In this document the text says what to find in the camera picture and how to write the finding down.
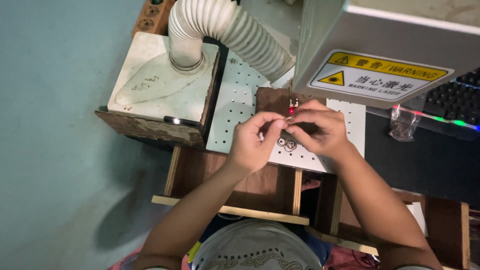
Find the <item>white corrugated hose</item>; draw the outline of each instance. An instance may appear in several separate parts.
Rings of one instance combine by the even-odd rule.
[[[209,36],[271,83],[287,72],[293,77],[294,62],[287,51],[236,1],[178,0],[170,12],[168,35],[170,62],[179,70],[191,71],[203,64],[202,38]]]

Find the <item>plastic bag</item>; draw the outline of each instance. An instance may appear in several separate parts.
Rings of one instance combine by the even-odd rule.
[[[423,93],[392,108],[390,132],[393,139],[400,142],[413,141],[413,134],[421,119],[427,93]]]

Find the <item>hand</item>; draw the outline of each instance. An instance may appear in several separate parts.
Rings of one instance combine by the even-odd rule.
[[[312,135],[308,135],[296,125],[286,128],[288,133],[312,153],[339,160],[346,151],[355,149],[347,139],[343,114],[327,108],[317,100],[298,106],[288,124],[300,122],[314,123],[320,128],[319,132]]]
[[[264,133],[264,140],[261,141],[260,129],[268,123],[271,125],[266,134]],[[286,127],[282,115],[265,111],[257,113],[244,123],[237,124],[233,132],[232,146],[223,166],[234,170],[235,174],[242,178],[263,168],[270,158],[280,132]]]

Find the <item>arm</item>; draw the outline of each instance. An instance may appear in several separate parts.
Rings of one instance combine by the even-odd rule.
[[[181,199],[153,228],[133,265],[135,270],[154,266],[180,270],[183,257],[198,241],[234,187],[268,162],[280,131],[286,127],[283,119],[273,112],[261,112],[235,126],[225,163]],[[271,121],[274,122],[261,141],[258,136],[260,128]]]
[[[442,269],[405,204],[348,141],[343,114],[314,100],[295,111],[291,123],[300,122],[315,123],[321,131],[310,136],[295,125],[287,131],[310,152],[333,159],[356,218],[377,244],[382,267],[416,264]]]

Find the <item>teal wall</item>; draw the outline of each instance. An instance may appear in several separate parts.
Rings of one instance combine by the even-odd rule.
[[[0,268],[106,269],[167,210],[170,154],[94,115],[142,4],[0,2]]]

